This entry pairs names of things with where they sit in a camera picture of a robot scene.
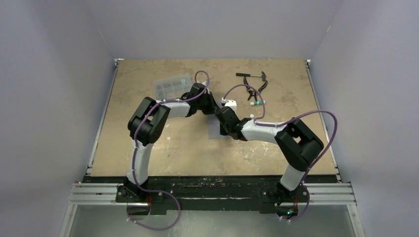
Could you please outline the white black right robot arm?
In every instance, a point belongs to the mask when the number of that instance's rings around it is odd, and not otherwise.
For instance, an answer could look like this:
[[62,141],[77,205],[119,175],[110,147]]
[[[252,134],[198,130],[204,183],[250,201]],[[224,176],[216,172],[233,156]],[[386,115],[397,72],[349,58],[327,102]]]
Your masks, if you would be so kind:
[[284,125],[257,124],[251,118],[239,119],[227,106],[218,109],[215,116],[224,133],[235,140],[276,143],[279,146],[288,166],[279,181],[277,194],[284,201],[295,197],[304,174],[324,148],[320,138],[300,119]]

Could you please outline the green white glue stick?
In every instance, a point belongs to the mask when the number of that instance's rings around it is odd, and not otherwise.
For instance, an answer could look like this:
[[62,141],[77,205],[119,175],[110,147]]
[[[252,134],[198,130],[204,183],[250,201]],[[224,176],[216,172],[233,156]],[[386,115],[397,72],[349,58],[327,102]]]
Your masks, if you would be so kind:
[[259,106],[259,105],[264,105],[266,102],[263,100],[263,101],[253,101],[253,102],[250,102],[250,105],[251,106]]

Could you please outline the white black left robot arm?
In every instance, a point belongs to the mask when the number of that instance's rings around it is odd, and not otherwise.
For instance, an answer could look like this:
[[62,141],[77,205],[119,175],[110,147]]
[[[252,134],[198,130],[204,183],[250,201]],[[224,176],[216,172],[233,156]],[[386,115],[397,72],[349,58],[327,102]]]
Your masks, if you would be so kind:
[[133,144],[131,168],[127,175],[127,180],[131,184],[128,196],[135,202],[146,199],[151,150],[160,138],[168,119],[187,118],[197,111],[211,115],[217,109],[219,106],[208,85],[198,82],[178,99],[155,100],[145,97],[127,125]]

